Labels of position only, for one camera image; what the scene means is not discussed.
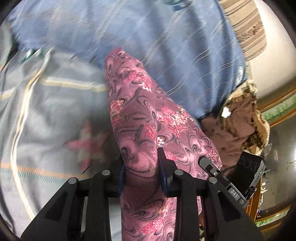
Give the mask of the pink floral garment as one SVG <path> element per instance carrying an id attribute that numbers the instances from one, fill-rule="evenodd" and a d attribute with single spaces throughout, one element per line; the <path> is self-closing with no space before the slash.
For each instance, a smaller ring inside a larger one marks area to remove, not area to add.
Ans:
<path id="1" fill-rule="evenodd" d="M 143 64 L 120 48 L 105 60 L 111 125 L 125 164 L 120 197 L 123 240 L 172 240 L 175 198 L 166 198 L 158 175 L 158 153 L 193 177 L 205 180 L 199 166 L 207 157 L 222 161 L 213 142 L 184 108 L 175 104 Z"/>

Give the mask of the brown garment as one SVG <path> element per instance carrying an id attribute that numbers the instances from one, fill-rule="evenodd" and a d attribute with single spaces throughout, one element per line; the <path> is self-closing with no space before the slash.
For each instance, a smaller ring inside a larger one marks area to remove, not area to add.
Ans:
<path id="1" fill-rule="evenodd" d="M 200 124 L 218 151 L 222 169 L 236 165 L 243 152 L 261 155 L 269 142 L 270 126 L 257 107 L 257 87 L 250 79 Z"/>

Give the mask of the blue plaid pillow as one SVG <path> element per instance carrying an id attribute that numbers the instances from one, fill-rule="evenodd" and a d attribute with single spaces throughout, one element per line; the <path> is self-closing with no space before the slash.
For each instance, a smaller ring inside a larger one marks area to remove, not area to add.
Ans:
<path id="1" fill-rule="evenodd" d="M 8 21 L 24 49 L 56 46 L 103 66 L 122 48 L 196 118 L 218 111 L 247 79 L 218 1 L 21 1 Z"/>

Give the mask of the striped beige pillow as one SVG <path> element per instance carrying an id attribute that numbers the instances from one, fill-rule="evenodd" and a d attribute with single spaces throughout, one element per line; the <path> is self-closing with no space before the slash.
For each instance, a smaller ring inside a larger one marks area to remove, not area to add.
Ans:
<path id="1" fill-rule="evenodd" d="M 262 19 L 254 0 L 219 1 L 236 34 L 246 61 L 259 56 L 267 41 Z"/>

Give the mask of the grey plaid bed sheet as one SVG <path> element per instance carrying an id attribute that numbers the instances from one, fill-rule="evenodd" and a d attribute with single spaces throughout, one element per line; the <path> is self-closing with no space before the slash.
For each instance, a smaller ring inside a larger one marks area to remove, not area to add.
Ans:
<path id="1" fill-rule="evenodd" d="M 66 182 L 119 155 L 103 71 L 55 48 L 18 51 L 1 24 L 1 216 L 20 236 Z"/>

